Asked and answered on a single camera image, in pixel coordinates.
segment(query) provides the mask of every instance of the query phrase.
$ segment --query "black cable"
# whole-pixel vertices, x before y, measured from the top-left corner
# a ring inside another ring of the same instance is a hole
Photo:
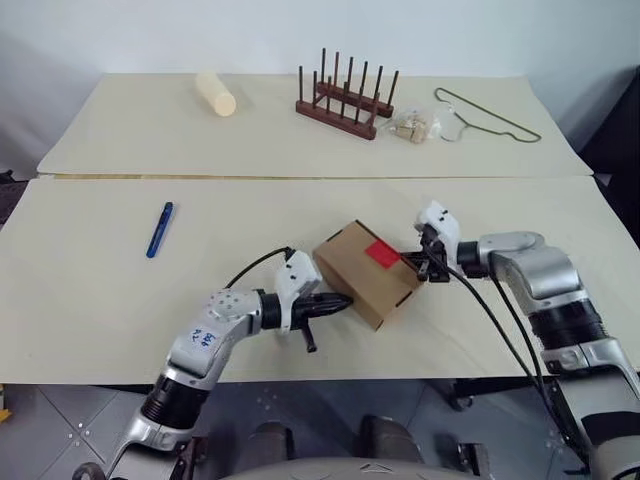
[[[540,362],[538,361],[538,356],[536,355],[536,352],[533,348],[533,344],[531,343],[531,338],[529,338],[529,334],[527,333],[527,330],[524,328],[524,324],[522,323],[522,320],[520,320],[520,317],[516,313],[515,308],[513,308],[513,304],[509,300],[509,297],[507,297],[507,293],[504,291],[504,288],[502,288],[502,285],[496,278],[495,269],[493,267],[493,252],[489,254],[489,278],[491,278],[491,281],[493,282],[493,285],[496,287],[496,290],[498,290],[498,293],[500,294],[502,301],[507,306],[507,310],[509,310],[509,313],[513,317],[513,320],[516,322],[516,325],[518,326],[518,330],[520,330],[520,334],[522,335],[522,338],[524,339],[524,343],[527,346],[527,350],[529,351],[529,355],[531,356],[531,361],[533,362],[533,368],[536,373],[536,379],[538,380],[539,391],[540,391],[540,394],[542,395],[542,390],[544,389],[544,383],[543,383],[544,379],[542,378],[542,368],[540,368]]]
[[[235,283],[238,280],[240,280],[242,277],[244,277],[249,270],[251,270],[256,265],[264,262],[265,260],[268,260],[269,258],[273,257],[274,255],[277,255],[279,253],[284,253],[288,257],[293,251],[294,250],[291,247],[281,247],[281,248],[277,248],[277,249],[267,253],[266,255],[261,256],[260,258],[258,258],[257,260],[251,262],[249,265],[247,265],[245,268],[243,268],[240,271],[240,273],[238,273],[235,277],[233,277],[231,279],[231,281],[229,283],[227,283],[227,285],[224,288],[233,287],[233,285],[235,285]]]
[[[542,376],[542,368],[540,367],[540,361],[538,360],[538,356],[536,355],[535,349],[533,348],[533,344],[531,343],[531,338],[529,337],[529,334],[527,333],[527,330],[525,329],[524,324],[522,323],[522,320],[520,320],[518,313],[516,312],[515,308],[513,308],[513,304],[511,303],[511,300],[509,300],[509,297],[507,297],[507,293],[504,291],[504,288],[496,278],[495,268],[493,263],[493,252],[489,254],[489,278],[491,278],[491,281],[495,285],[496,290],[498,290],[498,293],[500,294],[502,301],[507,306],[507,310],[509,310],[509,313],[513,317],[514,322],[516,322],[516,325],[518,326],[518,330],[520,330],[522,338],[524,339],[524,343],[527,345],[527,350],[529,350],[531,361],[533,362],[533,368],[535,369],[536,379],[538,380],[537,390],[538,390],[538,393],[540,394],[540,397],[542,397],[542,403],[544,404],[544,407],[547,410],[547,413],[549,414],[551,419],[556,423],[558,428],[560,428],[560,425],[558,424],[558,419],[556,418],[556,415],[553,412],[551,399],[549,398],[549,395],[547,394],[547,391],[544,388],[544,378]]]
[[[504,343],[509,348],[509,351],[514,356],[514,358],[516,359],[516,361],[518,362],[518,364],[520,365],[522,370],[524,370],[524,373],[527,376],[527,378],[529,379],[529,381],[533,384],[534,388],[536,390],[538,390],[538,382],[536,381],[534,376],[531,374],[531,370],[529,370],[529,367],[527,367],[527,364],[524,363],[524,361],[522,360],[522,357],[520,356],[520,354],[518,353],[516,348],[511,343],[511,340],[509,339],[509,337],[507,336],[506,332],[502,328],[502,325],[500,325],[500,322],[498,322],[498,319],[494,315],[494,313],[491,310],[491,308],[489,308],[489,305],[487,305],[487,303],[484,301],[484,299],[482,298],[482,295],[480,295],[480,293],[478,293],[478,291],[475,289],[475,287],[473,285],[471,285],[466,278],[464,278],[462,275],[460,275],[458,272],[456,272],[453,268],[450,268],[448,265],[445,265],[443,262],[441,262],[440,259],[437,258],[435,255],[433,255],[428,248],[425,248],[424,252],[427,255],[427,257],[429,257],[429,259],[433,263],[438,265],[438,267],[440,267],[441,269],[444,269],[447,272],[449,272],[449,275],[457,278],[458,281],[460,281],[460,283],[462,283],[465,287],[467,287],[467,290],[469,290],[471,292],[471,294],[475,297],[475,299],[482,306],[484,311],[487,313],[487,315],[489,316],[489,318],[493,322],[493,325],[496,327],[496,330],[498,330],[498,333],[502,337],[502,340],[504,340]]]

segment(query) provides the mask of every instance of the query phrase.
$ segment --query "floor tile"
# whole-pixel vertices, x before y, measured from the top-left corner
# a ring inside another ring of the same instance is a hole
[[[88,425],[117,393],[86,385],[40,385],[40,390],[76,431]]]
[[[0,424],[0,478],[35,480],[75,435],[35,385],[5,385],[13,412]]]

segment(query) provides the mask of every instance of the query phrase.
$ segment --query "blue pen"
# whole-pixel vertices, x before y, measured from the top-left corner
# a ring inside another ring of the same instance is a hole
[[[169,223],[169,219],[171,218],[172,211],[173,203],[165,203],[164,208],[162,209],[162,214],[160,215],[160,220],[158,220],[158,226],[156,226],[156,231],[153,232],[151,243],[149,244],[149,248],[147,249],[148,258],[153,258],[156,256],[156,252],[158,251],[158,247],[160,246],[160,242],[162,241],[162,236],[164,235],[164,230],[167,228],[167,224]]]

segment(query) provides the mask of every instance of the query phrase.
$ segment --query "white wall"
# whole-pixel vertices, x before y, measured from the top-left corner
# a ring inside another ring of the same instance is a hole
[[[0,163],[33,174],[101,72],[526,74],[579,148],[640,63],[638,0],[0,0]]]

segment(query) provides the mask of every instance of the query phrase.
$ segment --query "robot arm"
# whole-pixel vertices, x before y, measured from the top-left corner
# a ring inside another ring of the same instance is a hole
[[[107,478],[132,444],[170,452],[191,440],[200,408],[239,341],[261,330],[299,329],[307,351],[315,351],[309,318],[331,315],[352,303],[341,294],[312,295],[321,280],[309,256],[295,251],[276,274],[276,293],[223,289],[211,295],[173,342],[153,390],[120,438]]]
[[[440,205],[437,210],[418,217],[423,250],[455,244],[455,262],[450,252],[441,257],[450,267],[457,264],[471,278],[495,275],[509,286],[554,375],[554,410],[594,478],[640,471],[640,381],[618,340],[606,333],[569,257],[532,232],[457,242],[451,238],[457,222]]]

